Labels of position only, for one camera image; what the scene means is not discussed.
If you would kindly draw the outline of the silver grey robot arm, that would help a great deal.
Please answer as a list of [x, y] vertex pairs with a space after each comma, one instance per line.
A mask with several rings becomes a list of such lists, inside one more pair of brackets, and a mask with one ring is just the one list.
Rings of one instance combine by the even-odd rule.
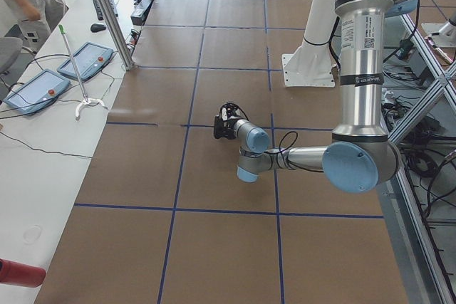
[[373, 189], [395, 175], [398, 148], [380, 125], [383, 77], [383, 24], [414, 11], [419, 0], [335, 0], [341, 21], [341, 121], [325, 147], [269, 147], [269, 136], [233, 103], [214, 119], [214, 136], [239, 140], [237, 176], [255, 182], [261, 172], [303, 169], [322, 172], [349, 193]]

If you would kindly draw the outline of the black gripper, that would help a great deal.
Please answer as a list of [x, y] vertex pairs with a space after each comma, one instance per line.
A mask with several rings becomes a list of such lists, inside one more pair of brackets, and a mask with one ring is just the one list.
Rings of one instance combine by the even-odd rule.
[[225, 103], [219, 109], [219, 113], [214, 117], [215, 139], [226, 138], [234, 140], [237, 138], [235, 124], [239, 121], [239, 106], [234, 103]]

